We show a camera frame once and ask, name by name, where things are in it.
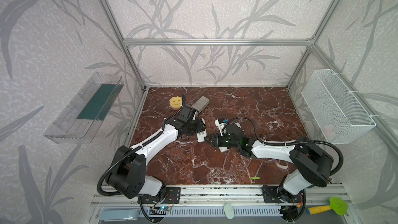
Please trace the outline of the yellow smiley sponge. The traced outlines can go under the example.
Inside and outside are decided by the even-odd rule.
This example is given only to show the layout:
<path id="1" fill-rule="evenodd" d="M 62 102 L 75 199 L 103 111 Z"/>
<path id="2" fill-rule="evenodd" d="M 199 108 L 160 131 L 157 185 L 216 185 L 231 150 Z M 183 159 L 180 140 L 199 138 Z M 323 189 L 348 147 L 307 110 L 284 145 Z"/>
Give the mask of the yellow smiley sponge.
<path id="1" fill-rule="evenodd" d="M 174 110 L 179 110 L 183 106 L 181 96 L 173 96 L 170 98 L 170 107 Z"/>

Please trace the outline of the grey stone block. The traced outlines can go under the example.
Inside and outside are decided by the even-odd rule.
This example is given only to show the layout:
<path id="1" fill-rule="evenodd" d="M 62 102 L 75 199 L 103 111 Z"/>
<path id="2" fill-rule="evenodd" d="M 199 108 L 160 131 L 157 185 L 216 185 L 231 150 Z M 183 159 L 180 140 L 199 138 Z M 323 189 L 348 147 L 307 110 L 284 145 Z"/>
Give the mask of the grey stone block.
<path id="1" fill-rule="evenodd" d="M 198 113 L 203 111 L 206 106 L 209 104 L 209 99 L 205 96 L 201 96 L 193 105 L 192 108 L 194 108 Z"/>

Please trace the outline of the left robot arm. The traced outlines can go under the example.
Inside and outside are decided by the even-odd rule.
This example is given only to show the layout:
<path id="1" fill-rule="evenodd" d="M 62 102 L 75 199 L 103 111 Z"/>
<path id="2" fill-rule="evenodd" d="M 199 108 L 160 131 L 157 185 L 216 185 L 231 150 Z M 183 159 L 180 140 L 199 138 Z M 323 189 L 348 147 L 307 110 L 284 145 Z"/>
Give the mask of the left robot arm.
<path id="1" fill-rule="evenodd" d="M 123 195 L 128 199 L 147 196 L 154 201 L 166 197 L 166 184 L 147 175 L 147 164 L 167 145 L 181 136 L 193 136 L 206 130 L 204 121 L 195 115 L 201 111 L 184 105 L 161 128 L 144 141 L 132 147 L 117 149 L 111 165 L 99 178 L 97 193 L 106 196 Z"/>

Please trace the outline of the clear plastic wall shelf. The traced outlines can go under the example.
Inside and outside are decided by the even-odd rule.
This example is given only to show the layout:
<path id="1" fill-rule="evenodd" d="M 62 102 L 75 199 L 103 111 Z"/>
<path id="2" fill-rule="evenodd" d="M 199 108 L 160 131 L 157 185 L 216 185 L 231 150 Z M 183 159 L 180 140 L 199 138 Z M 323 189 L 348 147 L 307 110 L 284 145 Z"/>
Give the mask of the clear plastic wall shelf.
<path id="1" fill-rule="evenodd" d="M 123 87 L 120 75 L 93 73 L 44 137 L 57 144 L 90 144 Z"/>

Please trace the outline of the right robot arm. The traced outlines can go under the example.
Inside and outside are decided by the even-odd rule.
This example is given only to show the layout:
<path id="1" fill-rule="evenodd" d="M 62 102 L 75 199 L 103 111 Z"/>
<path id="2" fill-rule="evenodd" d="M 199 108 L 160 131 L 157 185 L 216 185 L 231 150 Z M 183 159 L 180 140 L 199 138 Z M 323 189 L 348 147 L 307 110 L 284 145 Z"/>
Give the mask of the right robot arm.
<path id="1" fill-rule="evenodd" d="M 251 159 L 276 159 L 294 164 L 296 170 L 287 175 L 277 190 L 282 198 L 292 198 L 310 186 L 326 187 L 331 175 L 344 163 L 341 150 L 328 142 L 301 137 L 290 142 L 267 142 L 259 136 L 249 138 L 235 123 L 222 123 L 219 133 L 207 135 L 204 142 L 220 149 L 237 149 Z"/>

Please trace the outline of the white remote with display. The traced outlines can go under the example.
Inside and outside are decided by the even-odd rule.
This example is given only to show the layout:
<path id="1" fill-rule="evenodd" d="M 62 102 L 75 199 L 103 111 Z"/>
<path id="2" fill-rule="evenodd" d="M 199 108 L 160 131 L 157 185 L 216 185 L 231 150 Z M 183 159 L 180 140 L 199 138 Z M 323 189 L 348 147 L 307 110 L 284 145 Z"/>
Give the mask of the white remote with display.
<path id="1" fill-rule="evenodd" d="M 199 143 L 205 142 L 205 137 L 207 136 L 207 131 L 206 131 L 206 124 L 205 124 L 205 119 L 201 119 L 201 131 L 197 133 L 197 138 Z"/>

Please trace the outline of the white remote with batteries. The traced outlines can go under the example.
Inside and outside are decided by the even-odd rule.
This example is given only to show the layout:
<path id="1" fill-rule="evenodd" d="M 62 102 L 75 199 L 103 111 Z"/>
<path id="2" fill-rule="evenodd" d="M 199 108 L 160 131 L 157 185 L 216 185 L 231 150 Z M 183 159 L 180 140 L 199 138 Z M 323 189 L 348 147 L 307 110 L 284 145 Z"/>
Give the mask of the white remote with batteries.
<path id="1" fill-rule="evenodd" d="M 228 147 L 219 147 L 220 152 L 226 152 L 229 150 Z"/>

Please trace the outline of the pale green oval knob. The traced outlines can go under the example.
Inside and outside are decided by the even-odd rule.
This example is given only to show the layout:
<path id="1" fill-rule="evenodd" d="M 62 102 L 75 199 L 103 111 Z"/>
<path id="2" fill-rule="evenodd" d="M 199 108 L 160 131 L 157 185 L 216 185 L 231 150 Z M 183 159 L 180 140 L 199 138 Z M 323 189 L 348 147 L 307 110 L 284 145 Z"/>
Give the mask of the pale green oval knob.
<path id="1" fill-rule="evenodd" d="M 227 219 L 233 219 L 234 218 L 234 216 L 235 216 L 234 208 L 233 208 L 233 206 L 230 203 L 226 203 L 223 206 L 223 210 L 224 210 L 224 214 L 225 214 Z"/>

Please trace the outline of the green yellow toy hammer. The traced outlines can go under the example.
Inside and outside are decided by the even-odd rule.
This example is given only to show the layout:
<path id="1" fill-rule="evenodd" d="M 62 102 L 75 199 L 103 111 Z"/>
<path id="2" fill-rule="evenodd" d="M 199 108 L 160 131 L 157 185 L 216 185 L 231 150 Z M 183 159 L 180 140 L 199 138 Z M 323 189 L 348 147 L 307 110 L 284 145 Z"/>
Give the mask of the green yellow toy hammer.
<path id="1" fill-rule="evenodd" d="M 329 198 L 329 203 L 330 203 L 329 205 L 325 205 L 325 206 L 310 207 L 307 209 L 307 212 L 310 215 L 315 215 L 315 214 L 333 210 L 337 215 L 343 216 L 348 211 L 348 203 L 341 198 L 331 197 L 331 198 Z"/>

